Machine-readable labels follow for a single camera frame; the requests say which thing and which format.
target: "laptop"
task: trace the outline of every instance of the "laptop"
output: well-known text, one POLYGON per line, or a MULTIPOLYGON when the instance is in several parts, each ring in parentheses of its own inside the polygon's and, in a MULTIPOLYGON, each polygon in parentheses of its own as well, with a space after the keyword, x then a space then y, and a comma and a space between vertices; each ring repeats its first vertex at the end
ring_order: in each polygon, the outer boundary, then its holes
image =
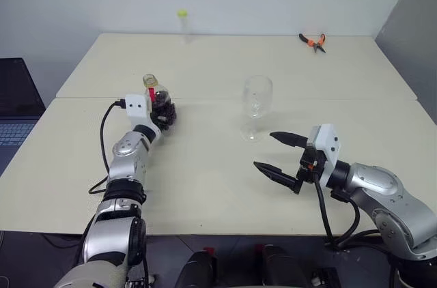
POLYGON ((23 58, 0 58, 0 175, 45 110, 23 58))

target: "floor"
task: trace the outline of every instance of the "floor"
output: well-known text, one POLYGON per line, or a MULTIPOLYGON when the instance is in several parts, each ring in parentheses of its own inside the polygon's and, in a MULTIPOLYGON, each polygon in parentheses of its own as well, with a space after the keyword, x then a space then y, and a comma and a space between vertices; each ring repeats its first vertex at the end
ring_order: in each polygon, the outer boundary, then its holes
MULTIPOLYGON (((77 237, 46 235, 54 244, 76 244, 77 237)), ((384 255, 367 248, 331 252, 321 237, 283 236, 152 236, 147 243, 150 273, 156 288, 172 288, 180 270, 196 250, 213 247, 218 257, 219 287, 250 285, 255 245, 276 244, 309 267, 336 267, 343 288, 386 288, 389 266, 384 255)), ((58 249, 39 233, 5 232, 0 245, 0 288, 52 287, 72 264, 75 248, 58 249)), ((134 268, 133 277, 142 269, 134 268)))

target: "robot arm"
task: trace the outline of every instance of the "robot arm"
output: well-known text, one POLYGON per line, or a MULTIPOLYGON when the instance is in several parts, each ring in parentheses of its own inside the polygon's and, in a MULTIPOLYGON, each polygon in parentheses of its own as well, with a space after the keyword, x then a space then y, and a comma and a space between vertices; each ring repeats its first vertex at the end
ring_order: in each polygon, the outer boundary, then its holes
POLYGON ((56 288, 125 287, 129 269, 145 259, 144 177, 152 143, 161 135, 148 109, 147 96, 126 96, 132 131, 113 147, 107 188, 85 237, 84 264, 56 288))
POLYGON ((433 280, 437 280, 437 217, 405 190, 395 174, 381 167, 338 160, 340 143, 332 124, 314 127, 309 138, 286 132, 270 135, 304 152, 296 177, 254 162, 262 173, 296 194, 303 182, 313 183, 313 175, 317 174, 322 187, 346 193, 371 217, 396 259, 413 264, 426 261, 434 266, 433 280))

